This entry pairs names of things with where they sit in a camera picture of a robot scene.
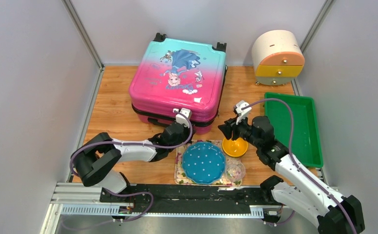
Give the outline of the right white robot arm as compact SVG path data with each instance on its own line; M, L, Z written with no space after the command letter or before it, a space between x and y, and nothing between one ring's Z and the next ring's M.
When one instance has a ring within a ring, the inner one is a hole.
M310 221L321 234L360 234L365 230L361 202L329 187L305 166L274 135L268 117L230 118L219 130L226 139L243 139L257 149L260 161L291 181L293 189L280 177L261 183L260 197L266 204L282 203Z

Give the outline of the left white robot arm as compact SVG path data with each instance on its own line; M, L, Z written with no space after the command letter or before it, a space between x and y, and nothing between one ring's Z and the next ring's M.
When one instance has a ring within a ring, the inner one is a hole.
M157 162L171 151L188 143L194 133L191 124L173 122L163 132L144 141L122 141L102 132L73 152L70 169L85 187L100 186L112 192L119 202L131 197L129 182L113 168L119 162Z

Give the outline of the pink and teal kids suitcase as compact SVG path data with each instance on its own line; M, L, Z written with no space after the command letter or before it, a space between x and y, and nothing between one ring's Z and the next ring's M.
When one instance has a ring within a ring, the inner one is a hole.
M210 132L226 79L226 48L226 43L212 45L157 33L129 86L132 109L140 120L165 127L175 120L174 109L186 108L195 132Z

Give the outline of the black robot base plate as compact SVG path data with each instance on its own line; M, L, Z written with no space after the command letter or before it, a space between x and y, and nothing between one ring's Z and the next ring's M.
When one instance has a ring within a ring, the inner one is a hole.
M258 186L132 184L114 196L101 190L100 202L132 206L132 214L183 217L258 218L275 223L286 207L270 201Z

